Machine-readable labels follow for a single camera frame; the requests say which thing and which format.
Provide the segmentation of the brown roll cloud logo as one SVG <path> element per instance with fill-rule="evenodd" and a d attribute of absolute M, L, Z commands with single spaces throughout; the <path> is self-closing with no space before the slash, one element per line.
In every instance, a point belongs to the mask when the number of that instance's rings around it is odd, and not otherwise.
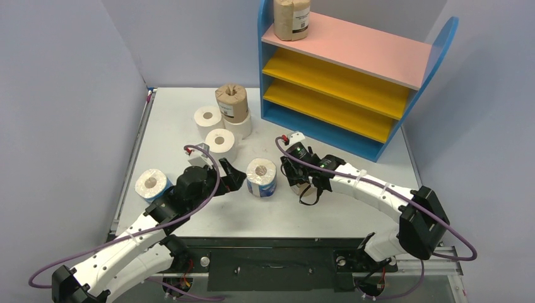
<path fill-rule="evenodd" d="M 295 184 L 293 186 L 290 186 L 290 188 L 297 196 L 303 196 L 303 197 L 310 196 L 317 192 L 316 188 L 308 183 Z"/>

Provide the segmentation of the blue plastic tissue roll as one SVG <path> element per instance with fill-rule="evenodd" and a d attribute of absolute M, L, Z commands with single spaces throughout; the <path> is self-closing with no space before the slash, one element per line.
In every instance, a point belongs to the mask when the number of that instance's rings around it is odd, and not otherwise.
<path fill-rule="evenodd" d="M 259 198 L 274 194 L 277 186 L 277 170 L 274 162 L 266 158 L 255 158 L 247 166 L 246 182 L 249 193 Z"/>

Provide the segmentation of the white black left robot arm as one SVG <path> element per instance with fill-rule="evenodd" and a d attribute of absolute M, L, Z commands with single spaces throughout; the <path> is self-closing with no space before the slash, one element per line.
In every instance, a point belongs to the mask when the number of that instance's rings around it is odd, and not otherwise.
<path fill-rule="evenodd" d="M 122 233 L 124 241 L 111 242 L 72 268 L 61 266 L 52 274 L 54 302 L 113 302 L 144 279 L 188 263 L 187 246 L 173 234 L 181 223 L 211 195 L 238 191 L 247 178 L 224 158 L 224 175 L 210 164 L 187 167 Z"/>

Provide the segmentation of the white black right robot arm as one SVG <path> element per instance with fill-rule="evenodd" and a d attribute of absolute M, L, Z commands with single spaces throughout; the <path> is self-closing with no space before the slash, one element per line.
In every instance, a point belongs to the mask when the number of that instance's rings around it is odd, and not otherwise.
<path fill-rule="evenodd" d="M 426 186 L 410 189 L 396 186 L 358 170 L 339 157 L 319 158 L 301 142 L 289 144 L 276 138 L 283 153 L 283 172 L 291 186 L 313 186 L 317 194 L 329 191 L 344 194 L 386 214 L 396 227 L 387 232 L 372 232 L 359 245 L 357 264 L 371 270 L 381 261 L 408 253 L 428 260 L 449 226 L 449 219 L 436 195 Z"/>

